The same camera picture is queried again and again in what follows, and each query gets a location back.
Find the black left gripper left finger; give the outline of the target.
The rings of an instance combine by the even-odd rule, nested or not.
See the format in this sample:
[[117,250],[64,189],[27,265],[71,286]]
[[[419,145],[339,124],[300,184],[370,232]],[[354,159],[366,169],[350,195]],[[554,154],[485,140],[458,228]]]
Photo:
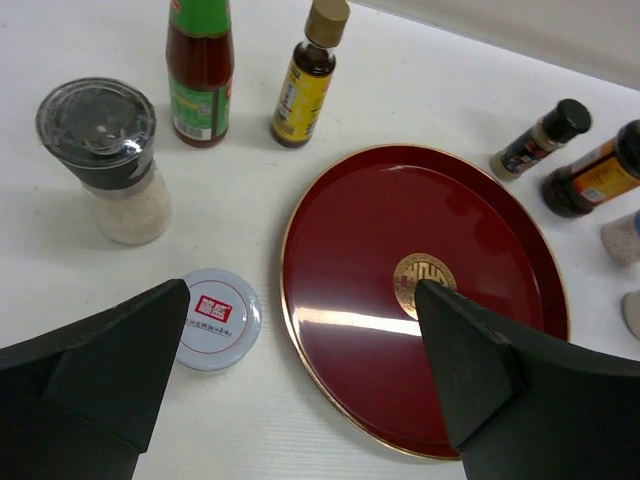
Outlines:
[[130,479],[149,447],[190,292],[168,280],[1,351],[4,479]]

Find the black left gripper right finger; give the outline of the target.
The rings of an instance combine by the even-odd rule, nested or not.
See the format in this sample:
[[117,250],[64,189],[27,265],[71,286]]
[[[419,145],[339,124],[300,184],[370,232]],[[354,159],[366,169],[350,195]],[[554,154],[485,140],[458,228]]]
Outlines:
[[431,280],[418,321],[470,479],[635,479],[639,365],[554,338]]

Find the white-lidded sauce jar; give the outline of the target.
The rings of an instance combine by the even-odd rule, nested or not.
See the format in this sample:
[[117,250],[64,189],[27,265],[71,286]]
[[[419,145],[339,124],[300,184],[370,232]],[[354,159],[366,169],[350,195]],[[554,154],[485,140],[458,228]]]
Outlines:
[[190,302],[176,361],[201,372],[218,372],[239,362],[261,331],[259,298],[240,276],[202,269],[183,277]]

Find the white pepper shaker blue label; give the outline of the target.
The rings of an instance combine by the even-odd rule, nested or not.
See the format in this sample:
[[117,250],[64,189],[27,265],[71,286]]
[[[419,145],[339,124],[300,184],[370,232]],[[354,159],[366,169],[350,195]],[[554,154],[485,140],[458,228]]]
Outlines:
[[601,228],[602,244],[616,262],[632,265],[639,262],[639,212],[606,223]]

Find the red-lidded dark sauce jar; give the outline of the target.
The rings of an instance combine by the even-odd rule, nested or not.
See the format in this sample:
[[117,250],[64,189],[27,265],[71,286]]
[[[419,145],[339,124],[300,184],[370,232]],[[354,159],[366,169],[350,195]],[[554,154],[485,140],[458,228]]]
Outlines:
[[639,121],[575,162],[550,173],[541,184],[545,205],[563,218],[578,218],[639,187]]

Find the small black-capped spice bottle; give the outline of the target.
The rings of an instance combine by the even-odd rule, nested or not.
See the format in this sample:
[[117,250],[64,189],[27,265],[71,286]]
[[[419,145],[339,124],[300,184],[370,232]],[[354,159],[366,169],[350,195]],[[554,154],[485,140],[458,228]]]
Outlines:
[[591,126],[591,113],[585,105],[575,99],[562,99],[528,130],[499,150],[491,158],[490,168],[501,180],[518,179],[575,137],[588,132]]

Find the salt grinder black top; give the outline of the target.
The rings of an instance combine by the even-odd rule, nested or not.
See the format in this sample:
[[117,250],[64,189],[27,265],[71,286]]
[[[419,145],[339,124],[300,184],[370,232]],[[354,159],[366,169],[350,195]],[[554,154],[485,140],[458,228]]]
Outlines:
[[81,183],[105,236],[142,245],[164,233],[171,199],[154,159],[155,109],[141,91],[112,78],[75,79],[46,95],[35,126]]

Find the red chili sauce bottle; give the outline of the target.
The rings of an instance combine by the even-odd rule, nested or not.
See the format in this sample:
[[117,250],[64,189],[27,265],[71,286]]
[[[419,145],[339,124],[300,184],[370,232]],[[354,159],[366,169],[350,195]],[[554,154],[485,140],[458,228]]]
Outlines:
[[227,0],[178,0],[166,41],[172,124],[196,148],[222,141],[229,128],[234,51]]

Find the small gold-capped oil bottle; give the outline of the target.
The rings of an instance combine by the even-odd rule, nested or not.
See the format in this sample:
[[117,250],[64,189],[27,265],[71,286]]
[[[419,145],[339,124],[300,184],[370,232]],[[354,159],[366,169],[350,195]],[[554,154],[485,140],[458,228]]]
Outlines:
[[345,0],[315,0],[271,120],[272,137],[286,148],[300,148],[311,139],[334,70],[350,7]]

